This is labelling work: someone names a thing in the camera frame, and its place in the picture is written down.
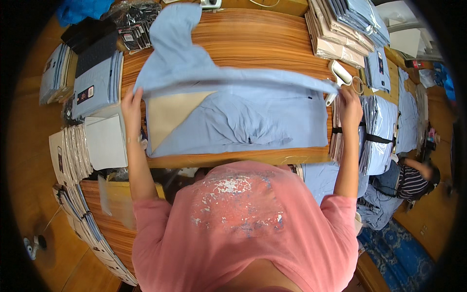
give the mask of person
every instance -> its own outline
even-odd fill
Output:
[[[431,162],[421,163],[402,157],[391,161],[387,172],[371,176],[370,183],[380,192],[391,197],[416,201],[439,184],[439,169]]]
[[[143,90],[122,101],[137,235],[132,260],[142,291],[342,291],[355,271],[358,126],[362,108],[340,91],[344,153],[318,206],[298,175],[259,162],[212,169],[158,199],[138,140]]]

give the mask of wood grain surface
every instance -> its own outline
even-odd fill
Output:
[[[131,262],[131,249],[136,237],[136,230],[130,230],[114,217],[102,212],[99,197],[99,184],[97,181],[83,180],[80,182],[81,190],[88,204],[99,230],[119,257],[122,264],[134,275],[133,263]]]
[[[193,43],[202,46],[218,66],[236,68],[281,69],[299,72],[318,79],[334,78],[327,68],[329,60],[315,57],[305,19],[288,14],[253,9],[225,9],[204,12],[192,33]],[[146,49],[125,55],[122,92],[138,77],[144,62],[152,53]],[[355,68],[341,63],[352,75]],[[142,102],[142,116],[146,106]],[[331,108],[328,111],[328,140],[331,138]],[[315,163],[329,161],[329,147],[295,148],[226,152],[220,154],[175,155],[148,158],[151,168],[216,166],[239,160],[255,160],[269,164]]]

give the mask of stack of packaged shirts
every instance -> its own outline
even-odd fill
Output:
[[[383,47],[375,47],[375,51],[365,57],[364,72],[368,87],[388,93],[391,91],[388,61]]]
[[[45,63],[39,90],[39,104],[64,100],[73,93],[78,56],[60,44]]]
[[[341,100],[338,96],[334,102],[331,104],[333,110],[333,133],[331,135],[331,145],[329,146],[329,157],[333,161],[338,163],[342,160],[342,153],[344,151],[344,139],[342,136],[342,127],[340,123],[340,106]],[[361,155],[363,153],[363,145],[365,143],[365,122],[361,122],[358,127],[358,137],[359,137],[359,154],[358,159],[360,161]]]
[[[358,43],[370,52],[373,51],[375,45],[365,34],[362,34],[361,32],[337,21],[328,0],[314,0],[312,4],[313,5],[310,6],[316,7],[314,4],[317,4],[321,9],[323,17],[331,32],[347,37],[349,43]]]
[[[75,80],[72,118],[89,116],[120,101],[120,86],[123,70],[123,53],[114,55]]]
[[[389,32],[378,10],[369,0],[324,0],[337,21],[365,34],[377,47],[389,43]]]
[[[79,195],[71,192],[71,189],[78,190]],[[100,232],[92,213],[87,208],[79,184],[73,187],[55,185],[53,194],[55,200],[65,212],[73,231],[82,241],[89,245],[90,250],[97,258],[121,281],[137,286],[138,281],[136,278],[123,265]]]
[[[397,106],[377,95],[362,96],[366,136],[359,171],[378,175],[389,169],[394,148]]]
[[[305,13],[314,55],[321,58],[338,59],[356,68],[363,67],[365,65],[363,57],[368,56],[369,49],[353,39],[332,32],[318,1],[309,0],[310,10]]]
[[[64,128],[49,136],[50,156],[61,185],[77,185],[92,172],[84,125]]]

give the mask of plastic bag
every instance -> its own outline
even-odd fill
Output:
[[[113,5],[101,20],[112,19],[128,50],[142,50],[152,47],[149,29],[161,9],[161,5],[152,0],[125,0]]]
[[[430,69],[422,69],[418,71],[420,75],[420,83],[423,84],[425,88],[435,86],[435,71]]]
[[[98,176],[102,213],[120,221],[126,228],[136,230],[130,183],[107,181]]]

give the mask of black packaged item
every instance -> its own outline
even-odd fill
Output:
[[[99,21],[87,17],[80,23],[71,25],[62,34],[61,39],[77,55],[80,55],[98,40],[105,38],[107,35],[115,32],[116,29],[117,26],[111,19],[104,19]]]
[[[76,126],[76,125],[82,124],[84,122],[84,118],[78,118],[78,119],[74,120],[71,117],[71,111],[73,110],[73,100],[74,100],[74,95],[72,95],[70,98],[68,98],[63,103],[62,121],[63,121],[63,125],[65,127]]]
[[[123,43],[129,50],[141,50],[142,48],[138,45],[136,41],[136,36],[133,35],[133,32],[130,28],[119,28],[118,33],[123,39]]]
[[[149,29],[162,7],[153,0],[124,0],[113,5],[101,19],[111,19],[129,50],[152,47]]]

